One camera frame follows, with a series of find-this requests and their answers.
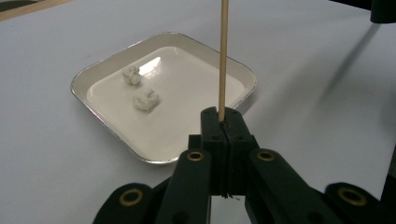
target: white substance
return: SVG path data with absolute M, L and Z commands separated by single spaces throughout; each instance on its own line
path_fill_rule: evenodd
M 128 84 L 137 85 L 140 82 L 139 69 L 135 66 L 122 69 L 122 75 Z
M 158 93 L 155 93 L 150 88 L 141 88 L 140 90 L 136 91 L 132 102 L 134 107 L 139 110 L 149 111 L 152 107 L 154 107 L 160 99 Z

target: wooden stick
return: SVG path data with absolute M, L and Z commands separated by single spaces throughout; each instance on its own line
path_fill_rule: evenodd
M 219 121 L 225 117 L 225 77 L 227 68 L 228 0 L 221 0 L 221 34 L 219 66 Z

